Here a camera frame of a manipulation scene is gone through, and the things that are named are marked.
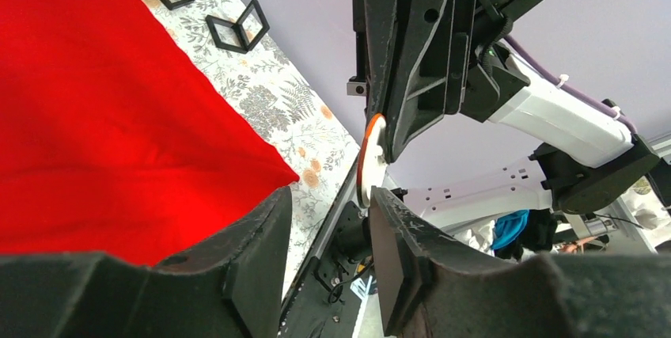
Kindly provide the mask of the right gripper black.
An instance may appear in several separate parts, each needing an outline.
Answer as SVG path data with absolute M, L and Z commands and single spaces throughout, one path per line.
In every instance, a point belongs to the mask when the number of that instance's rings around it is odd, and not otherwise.
M 355 87 L 366 119 L 386 119 L 385 159 L 445 115 L 483 122 L 521 81 L 506 72 L 502 38 L 543 0 L 352 0 Z

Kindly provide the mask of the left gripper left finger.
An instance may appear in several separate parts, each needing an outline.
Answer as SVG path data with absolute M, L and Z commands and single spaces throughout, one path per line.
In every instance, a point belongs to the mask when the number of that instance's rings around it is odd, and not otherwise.
M 1 258 L 4 337 L 274 337 L 292 220 L 287 187 L 155 267 L 105 253 Z

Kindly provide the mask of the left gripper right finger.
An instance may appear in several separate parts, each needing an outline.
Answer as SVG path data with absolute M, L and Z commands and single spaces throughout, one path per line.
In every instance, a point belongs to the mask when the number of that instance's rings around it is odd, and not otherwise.
M 667 255 L 488 256 L 374 188 L 381 321 L 396 337 L 667 337 Z

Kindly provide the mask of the round orange white brooch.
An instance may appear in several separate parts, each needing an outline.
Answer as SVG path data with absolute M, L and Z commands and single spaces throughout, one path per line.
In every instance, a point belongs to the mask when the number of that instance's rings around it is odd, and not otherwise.
M 383 185 L 388 162 L 385 159 L 385 117 L 377 113 L 366 126 L 364 139 L 358 156 L 356 192 L 358 205 L 368 208 L 372 189 Z

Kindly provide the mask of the red shirt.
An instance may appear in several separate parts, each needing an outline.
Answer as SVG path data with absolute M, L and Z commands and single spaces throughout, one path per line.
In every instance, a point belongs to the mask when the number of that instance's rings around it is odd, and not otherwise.
M 153 265 L 298 179 L 142 0 L 1 0 L 1 251 Z

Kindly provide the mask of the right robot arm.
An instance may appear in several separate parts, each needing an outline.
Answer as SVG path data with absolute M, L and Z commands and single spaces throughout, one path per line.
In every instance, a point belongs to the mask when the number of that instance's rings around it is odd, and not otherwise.
M 358 203 L 408 143 L 444 116 L 501 123 L 540 140 L 527 158 L 477 180 L 408 192 L 405 204 L 439 228 L 519 210 L 602 210 L 659 163 L 610 104 L 542 70 L 511 37 L 543 0 L 352 0 L 357 73 L 366 97 Z

